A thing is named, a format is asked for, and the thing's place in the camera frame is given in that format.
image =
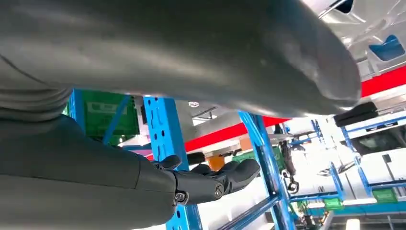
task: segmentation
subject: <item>green storage bin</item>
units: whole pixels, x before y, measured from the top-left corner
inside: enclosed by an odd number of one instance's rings
[[[372,191],[378,204],[397,203],[397,197],[392,188],[376,189]]]
[[[323,202],[324,202],[325,209],[328,211],[339,210],[339,209],[344,208],[341,200],[338,198],[325,199],[325,200],[323,200]]]
[[[82,91],[85,110],[86,135],[103,137],[108,129],[117,107],[124,95],[110,92]],[[129,136],[139,134],[137,111],[130,100],[121,114],[113,135]]]
[[[282,155],[281,149],[279,148],[279,146],[273,146],[272,150],[273,150],[273,155],[275,156],[275,159],[276,159],[276,163],[278,164],[279,172],[281,172],[283,169],[286,168],[285,159]],[[246,152],[239,156],[233,157],[233,161],[237,161],[238,163],[241,163],[245,159],[254,159],[255,160],[254,151]]]

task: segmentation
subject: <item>blue shelving frame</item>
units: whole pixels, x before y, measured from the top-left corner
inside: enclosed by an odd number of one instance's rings
[[[320,125],[317,120],[311,120],[313,129],[316,133],[316,137],[319,139],[320,143],[326,144],[324,140],[323,133],[321,132]],[[308,141],[311,141],[312,138],[306,138],[304,140],[296,140],[292,141],[290,144],[295,145],[295,144],[302,144]],[[306,201],[306,200],[323,200],[323,199],[333,199],[333,198],[338,198],[341,201],[344,200],[344,187],[342,185],[342,182],[340,180],[340,177],[338,176],[337,169],[334,165],[333,162],[330,162],[330,171],[331,171],[331,177],[333,179],[336,191],[333,192],[321,192],[321,193],[314,193],[314,194],[305,194],[305,195],[290,195],[289,196],[289,201],[290,202],[298,202],[298,201]]]
[[[362,130],[362,129],[367,129],[367,128],[374,128],[374,127],[378,127],[378,126],[381,126],[381,125],[390,124],[390,123],[393,123],[393,122],[396,122],[396,121],[399,121],[399,120],[404,120],[404,119],[406,119],[406,116],[391,119],[391,120],[387,120],[387,121],[384,121],[384,122],[375,123],[375,124],[364,126],[364,127],[355,128],[355,129],[352,129],[350,131],[347,131],[345,127],[341,128],[341,131],[342,131],[342,133],[344,135],[344,139],[345,139],[345,142],[347,144],[347,147],[349,147],[352,150],[352,152],[354,153],[354,162],[355,162],[355,164],[356,164],[356,166],[358,168],[358,173],[360,175],[360,178],[361,178],[362,184],[364,186],[365,192],[370,197],[372,197],[372,191],[375,190],[375,189],[405,187],[406,186],[406,180],[395,180],[395,181],[387,181],[387,182],[369,183],[368,179],[367,179],[367,177],[365,175],[365,172],[362,169],[361,161],[360,161],[359,157],[356,155],[356,150],[354,149],[354,147],[352,145],[352,142],[351,142],[351,139],[350,139],[348,133],[349,132],[355,132],[355,131]]]
[[[130,96],[125,96],[118,106],[116,115],[113,117],[109,129],[103,138],[105,144],[108,143],[113,134],[122,110],[128,103],[129,98]],[[74,90],[69,100],[70,116],[86,131],[83,105],[81,91]],[[146,108],[151,144],[146,146],[129,146],[125,147],[125,149],[139,150],[151,148],[154,153],[154,159],[157,161],[161,161],[169,155],[176,154],[182,160],[182,164],[177,167],[177,170],[188,171],[189,165],[184,149],[175,101],[168,98],[145,97],[144,105]],[[243,229],[269,209],[271,210],[276,230],[294,230],[294,220],[288,209],[289,202],[312,199],[312,196],[317,199],[343,196],[343,191],[340,190],[336,193],[305,195],[305,197],[302,198],[289,197],[284,182],[279,175],[279,169],[273,155],[263,117],[245,112],[239,112],[239,115],[248,130],[248,135],[251,139],[254,152],[256,153],[257,161],[261,165],[261,175],[266,184],[269,196],[221,227],[221,230]],[[333,164],[331,165],[331,170],[336,187],[342,188],[341,181],[339,181],[339,179],[336,180],[338,175]],[[166,228],[168,230],[203,229],[197,206],[178,205],[175,215],[166,223]]]

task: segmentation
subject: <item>red stripe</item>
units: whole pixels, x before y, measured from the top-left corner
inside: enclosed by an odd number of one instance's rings
[[[406,84],[406,67],[401,67],[390,71],[388,73],[376,76],[370,80],[364,81],[361,84],[362,97],[369,96],[371,94],[388,90],[397,86]],[[264,117],[265,126],[269,127],[281,122],[288,121],[289,119]],[[223,140],[235,138],[247,133],[243,123],[239,123],[216,132],[198,137],[193,140],[185,142],[186,152],[193,151],[211,144],[218,143]]]

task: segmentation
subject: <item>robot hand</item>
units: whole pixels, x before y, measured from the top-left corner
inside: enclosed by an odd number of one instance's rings
[[[175,202],[182,205],[215,201],[224,195],[239,191],[245,188],[260,170],[254,159],[247,159],[241,163],[231,161],[217,172],[205,164],[199,164],[190,172],[174,171],[181,163],[176,155],[152,163],[175,176]]]

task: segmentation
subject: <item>bolt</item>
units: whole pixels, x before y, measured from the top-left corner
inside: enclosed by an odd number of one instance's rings
[[[176,200],[177,202],[183,202],[183,201],[185,200],[185,198],[186,198],[186,196],[185,196],[185,194],[183,194],[183,193],[177,193],[177,194],[175,195],[175,200]]]
[[[223,196],[223,193],[224,193],[224,187],[223,187],[223,185],[222,185],[222,184],[218,184],[218,185],[216,186],[215,190],[214,190],[214,195],[215,195],[217,198],[220,198],[220,197]]]

